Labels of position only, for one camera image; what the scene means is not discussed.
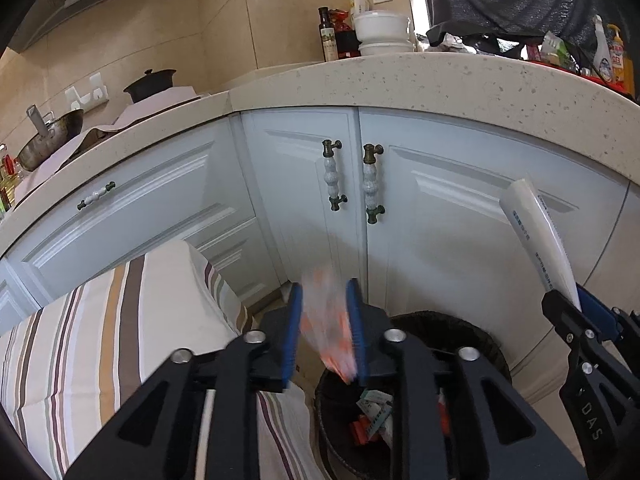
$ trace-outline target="countertop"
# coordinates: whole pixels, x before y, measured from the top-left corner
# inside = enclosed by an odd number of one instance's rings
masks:
[[[0,224],[0,254],[64,197],[121,160],[216,118],[259,108],[418,110],[509,128],[585,155],[640,184],[640,107],[578,76],[492,56],[384,54],[305,66],[149,118],[81,155]]]

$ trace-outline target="cleaning bottle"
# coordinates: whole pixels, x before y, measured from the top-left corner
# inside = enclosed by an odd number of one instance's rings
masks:
[[[604,81],[611,83],[613,81],[611,57],[609,54],[609,47],[607,45],[607,37],[604,35],[604,28],[602,27],[602,18],[596,14],[593,17],[593,24],[596,27],[596,38],[598,40],[596,55],[593,56],[593,65],[596,67],[598,72],[600,72]]]
[[[613,39],[609,44],[609,54],[611,56],[611,66],[613,68],[613,77],[616,83],[624,84],[625,82],[625,44],[620,38],[620,28],[613,23],[607,24],[607,28],[614,31]]]

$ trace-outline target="metal screw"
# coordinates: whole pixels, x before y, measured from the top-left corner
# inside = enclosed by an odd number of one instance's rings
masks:
[[[191,350],[180,348],[179,350],[176,350],[171,354],[171,361],[173,361],[177,365],[183,365],[191,361],[192,357],[193,353],[191,352]]]
[[[390,328],[385,331],[385,339],[393,343],[399,343],[406,339],[406,334],[399,328]]]
[[[267,339],[267,336],[261,330],[250,330],[244,334],[244,340],[252,344],[264,343],[265,339]]]
[[[472,346],[463,346],[458,350],[458,355],[465,361],[475,361],[480,357],[480,352]]]

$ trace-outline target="striped fabric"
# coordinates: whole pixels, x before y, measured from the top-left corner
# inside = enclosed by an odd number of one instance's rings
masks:
[[[0,402],[53,479],[176,348],[224,348],[253,319],[195,249],[172,241],[76,288],[0,337]],[[210,418],[214,392],[203,421]],[[321,480],[302,390],[260,394],[263,479]],[[209,424],[203,424],[200,447]],[[204,478],[204,465],[198,470]]]

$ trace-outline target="ceramic cabinet handle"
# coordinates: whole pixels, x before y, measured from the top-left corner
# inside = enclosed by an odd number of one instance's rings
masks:
[[[376,170],[376,155],[385,152],[379,144],[364,145],[364,205],[367,209],[367,222],[375,224],[378,222],[378,215],[385,212],[384,206],[378,204],[378,170]]]
[[[329,139],[322,141],[322,156],[324,156],[324,181],[329,187],[329,202],[331,203],[331,211],[340,211],[340,202],[347,202],[346,195],[338,196],[338,171],[335,165],[334,149],[340,150],[342,143],[339,140],[331,142]]]
[[[100,188],[98,191],[94,191],[87,198],[82,200],[81,203],[78,204],[78,211],[84,209],[88,205],[91,205],[94,202],[98,202],[103,196],[105,196],[108,192],[110,192],[114,187],[116,187],[115,182],[110,182],[106,186]]]

